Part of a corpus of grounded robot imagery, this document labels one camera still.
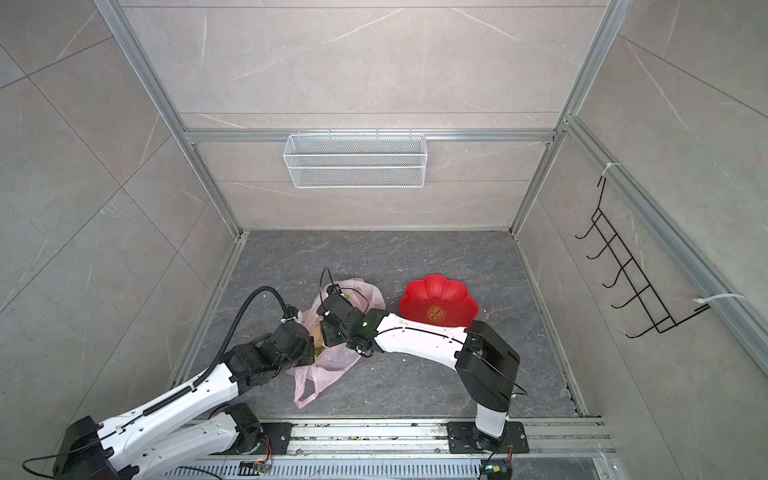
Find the pink plastic bag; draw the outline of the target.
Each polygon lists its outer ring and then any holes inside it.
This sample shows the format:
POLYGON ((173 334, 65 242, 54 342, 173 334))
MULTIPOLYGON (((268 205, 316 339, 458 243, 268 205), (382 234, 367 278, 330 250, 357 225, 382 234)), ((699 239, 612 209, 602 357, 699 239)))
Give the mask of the pink plastic bag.
MULTIPOLYGON (((367 312, 370 309, 384 309, 384 297, 378 287, 362 278, 350 278, 338 281, 342 292, 358 309, 367 312)), ((316 313, 320 303, 327 297, 318 294, 311 306, 299 314, 300 323, 313 336, 316 349, 314 363, 309 366, 296 366, 288 373, 294 378, 294 404, 302 409, 313 402, 321 392, 336 383, 350 370, 361 356, 344 345, 321 347, 320 316, 316 313)))

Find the red flower-shaped plastic bowl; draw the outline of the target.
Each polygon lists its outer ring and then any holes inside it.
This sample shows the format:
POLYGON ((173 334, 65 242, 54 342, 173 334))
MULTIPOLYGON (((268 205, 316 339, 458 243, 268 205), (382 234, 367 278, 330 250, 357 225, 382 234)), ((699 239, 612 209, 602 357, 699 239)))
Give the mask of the red flower-shaped plastic bowl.
POLYGON ((407 285, 399 312, 407 320, 424 324, 469 327, 479 306, 462 282, 433 274, 407 285))

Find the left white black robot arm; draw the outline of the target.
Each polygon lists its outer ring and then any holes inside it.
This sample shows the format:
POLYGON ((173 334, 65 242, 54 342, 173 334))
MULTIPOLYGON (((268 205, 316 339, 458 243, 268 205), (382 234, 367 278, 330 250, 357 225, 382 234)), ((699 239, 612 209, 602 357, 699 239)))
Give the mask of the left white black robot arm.
POLYGON ((224 346, 202 373, 159 398, 101 422, 86 416, 71 424, 52 475, 148 479, 208 454, 258 450, 267 436, 237 397, 314 358, 314 340, 295 320, 254 341, 224 346))

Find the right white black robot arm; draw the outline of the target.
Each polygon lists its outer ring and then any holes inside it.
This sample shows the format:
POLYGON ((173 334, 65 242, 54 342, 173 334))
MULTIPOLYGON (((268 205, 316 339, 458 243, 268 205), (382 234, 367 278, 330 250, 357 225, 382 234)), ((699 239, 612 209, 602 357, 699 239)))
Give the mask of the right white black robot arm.
POLYGON ((363 357, 399 353, 455 371, 477 405, 473 433, 478 442, 503 439, 517 387, 520 355, 488 324, 441 327, 392 312, 355 307, 337 287, 321 295, 317 314, 329 347, 345 345, 363 357))

